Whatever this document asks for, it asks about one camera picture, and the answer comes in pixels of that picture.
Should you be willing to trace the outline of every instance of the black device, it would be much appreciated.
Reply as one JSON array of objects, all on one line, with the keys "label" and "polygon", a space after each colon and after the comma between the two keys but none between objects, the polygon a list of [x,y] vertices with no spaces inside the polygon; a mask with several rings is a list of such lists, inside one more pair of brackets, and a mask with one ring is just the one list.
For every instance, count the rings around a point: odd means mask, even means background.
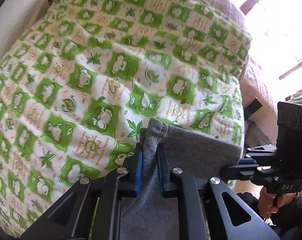
[{"label": "black device", "polygon": [[[223,181],[251,180],[268,193],[302,190],[302,106],[278,103],[277,148],[247,149],[238,165],[222,169],[220,178],[196,178],[179,167],[170,169],[163,145],[157,148],[161,196],[177,198],[180,240],[279,240],[278,235]],[[263,170],[261,166],[270,166]],[[137,197],[142,172],[142,146],[123,167],[101,179],[81,178],[20,239],[120,240],[122,197]]]}]

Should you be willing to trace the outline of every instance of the dark clothing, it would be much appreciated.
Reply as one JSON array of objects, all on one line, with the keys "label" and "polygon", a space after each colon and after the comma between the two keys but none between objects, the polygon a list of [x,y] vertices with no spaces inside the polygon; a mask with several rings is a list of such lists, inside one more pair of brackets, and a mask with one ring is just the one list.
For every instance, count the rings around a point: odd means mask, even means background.
[{"label": "dark clothing", "polygon": [[[238,193],[238,196],[259,215],[258,200],[251,193]],[[279,208],[271,216],[273,230],[281,240],[302,240],[302,197],[296,196],[287,205]]]}]

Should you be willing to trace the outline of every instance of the patterned fabric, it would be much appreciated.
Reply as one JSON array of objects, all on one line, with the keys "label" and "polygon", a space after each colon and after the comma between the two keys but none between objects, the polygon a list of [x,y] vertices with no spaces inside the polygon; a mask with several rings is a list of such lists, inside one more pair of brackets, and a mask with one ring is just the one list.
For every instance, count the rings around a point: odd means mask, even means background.
[{"label": "patterned fabric", "polygon": [[205,0],[54,0],[0,63],[0,225],[121,166],[150,117],[242,145],[250,41]]}]

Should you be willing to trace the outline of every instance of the screw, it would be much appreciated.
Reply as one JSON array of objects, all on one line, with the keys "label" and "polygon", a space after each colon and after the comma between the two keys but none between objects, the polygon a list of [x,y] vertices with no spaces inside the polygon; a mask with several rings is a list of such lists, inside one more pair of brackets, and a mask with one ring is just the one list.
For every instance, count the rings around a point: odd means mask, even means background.
[{"label": "screw", "polygon": [[220,183],[220,179],[217,178],[217,177],[212,177],[212,178],[210,179],[210,182],[211,182],[212,184],[217,185],[217,184]]},{"label": "screw", "polygon": [[118,174],[124,174],[127,172],[127,169],[124,167],[119,167],[116,171]]},{"label": "screw", "polygon": [[173,169],[172,169],[172,172],[173,172],[174,174],[181,174],[183,171],[182,171],[181,168],[173,168]]},{"label": "screw", "polygon": [[89,182],[90,182],[90,179],[87,178],[87,177],[83,177],[83,178],[80,179],[80,183],[82,185],[88,184]]}]

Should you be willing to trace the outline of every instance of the white pillow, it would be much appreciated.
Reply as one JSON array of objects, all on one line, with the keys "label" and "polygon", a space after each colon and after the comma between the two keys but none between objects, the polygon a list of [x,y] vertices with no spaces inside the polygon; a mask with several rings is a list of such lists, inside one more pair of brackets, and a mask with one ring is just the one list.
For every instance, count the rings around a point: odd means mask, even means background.
[{"label": "white pillow", "polygon": [[48,0],[5,0],[0,8],[0,60],[22,32],[45,15]]}]

